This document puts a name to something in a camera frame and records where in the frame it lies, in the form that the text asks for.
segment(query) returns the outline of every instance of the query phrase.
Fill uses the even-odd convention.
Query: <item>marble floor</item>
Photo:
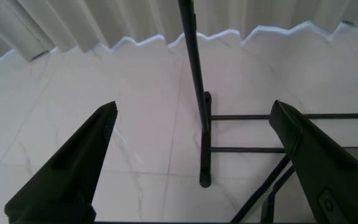
[[[358,112],[358,28],[327,35],[309,23],[198,36],[213,114],[269,113],[280,99],[304,113]],[[184,38],[157,36],[0,60],[0,223],[5,203],[99,106],[119,115],[93,205],[104,221],[227,222],[279,154],[213,154],[213,183],[198,184],[201,123]],[[317,121],[342,146],[358,146],[358,121]],[[266,121],[212,123],[214,146],[281,146]],[[358,149],[350,152],[358,158]],[[277,195],[275,221],[313,221],[293,175]],[[260,219],[260,202],[244,219]]]

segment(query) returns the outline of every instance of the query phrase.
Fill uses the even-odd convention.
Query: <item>curtain fold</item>
[[[194,0],[198,32],[235,29],[245,39],[257,26],[291,29],[304,21],[327,33],[358,25],[358,0]],[[26,60],[55,47],[86,52],[122,37],[136,42],[161,34],[167,44],[183,32],[177,1],[0,0],[0,57],[14,49]]]

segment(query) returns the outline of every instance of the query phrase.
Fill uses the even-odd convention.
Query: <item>black cable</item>
[[[254,206],[256,201],[269,189],[274,180],[280,175],[280,173],[284,170],[287,164],[291,161],[291,159],[285,155],[284,158],[277,164],[274,170],[268,175],[265,182],[252,194],[252,196],[248,199],[248,201],[244,204],[244,206],[239,210],[239,212],[234,216],[234,218],[230,221],[231,223],[239,223],[245,215],[249,212],[249,210]]]

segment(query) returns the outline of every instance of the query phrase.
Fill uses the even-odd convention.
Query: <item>black metal rod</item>
[[[304,114],[308,119],[358,119],[358,113],[338,113],[338,114]],[[211,120],[253,120],[269,119],[269,114],[249,114],[249,115],[212,115]]]
[[[347,146],[344,149],[358,149],[358,146]],[[256,152],[256,153],[285,153],[284,148],[279,147],[211,147],[211,152]]]
[[[180,8],[181,23],[185,31],[187,52],[190,60],[191,73],[193,74],[194,87],[200,111],[201,124],[203,131],[209,132],[208,117],[204,97],[203,77],[201,74],[200,56],[198,54],[196,21],[193,8],[193,1],[178,0]]]
[[[266,198],[265,202],[262,205],[262,213],[260,215],[261,223],[273,223],[274,218],[274,203],[276,193],[280,190],[281,187],[285,184],[285,182],[291,177],[291,175],[295,172],[293,166],[291,166],[279,180],[274,184],[271,193]]]

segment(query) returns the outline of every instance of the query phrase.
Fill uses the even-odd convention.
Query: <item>metal rack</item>
[[[193,1],[178,0],[183,30],[185,32],[186,46],[190,59],[191,72],[193,75],[198,109],[202,124],[201,136],[201,167],[200,185],[211,185],[211,153],[212,152],[261,152],[261,153],[284,153],[283,148],[278,147],[212,147],[211,146],[211,122],[225,120],[268,120],[269,114],[247,115],[212,115],[211,94],[204,91],[203,77],[201,74],[200,56],[198,53],[196,37],[196,15]],[[308,119],[358,119],[358,113],[327,113],[305,114]]]

